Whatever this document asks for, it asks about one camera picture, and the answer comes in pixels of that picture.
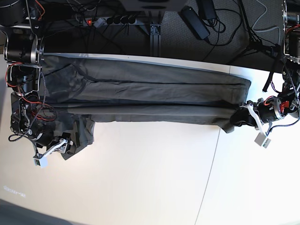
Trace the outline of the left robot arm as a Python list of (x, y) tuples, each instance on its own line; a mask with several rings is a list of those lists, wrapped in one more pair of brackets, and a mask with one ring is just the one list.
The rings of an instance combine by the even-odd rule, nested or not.
[(274, 88), (273, 75), (279, 63), (283, 63), (282, 78), (284, 83), (281, 91), (275, 90), (276, 96), (270, 96), (266, 100), (257, 102), (247, 101), (243, 103), (237, 112), (230, 118), (230, 123), (240, 127), (248, 125), (260, 128), (263, 124), (269, 124), (264, 135), (268, 135), (273, 129), (273, 122), (282, 120), (291, 115), (300, 118), (300, 2), (298, 0), (284, 0), (282, 3), (283, 28), (279, 29), (279, 44), (266, 46), (256, 31), (248, 23), (246, 11), (242, 1), (238, 1), (248, 32), (249, 44), (244, 51), (229, 61), (232, 64), (238, 58), (252, 53), (264, 53), (274, 61), (263, 87), (266, 92), (269, 87)]

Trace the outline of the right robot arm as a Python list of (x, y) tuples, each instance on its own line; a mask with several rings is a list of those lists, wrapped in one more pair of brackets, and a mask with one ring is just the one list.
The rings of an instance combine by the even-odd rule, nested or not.
[(70, 153), (74, 143), (69, 133), (55, 136), (48, 124), (57, 118), (54, 108), (46, 103), (46, 86), (41, 61), (44, 54), (42, 19), (45, 8), (37, 0), (2, 0), (0, 31), (6, 36), (3, 56), (7, 62), (6, 86), (13, 90), (12, 114), (8, 140), (29, 140), (34, 148), (37, 165), (53, 152)]

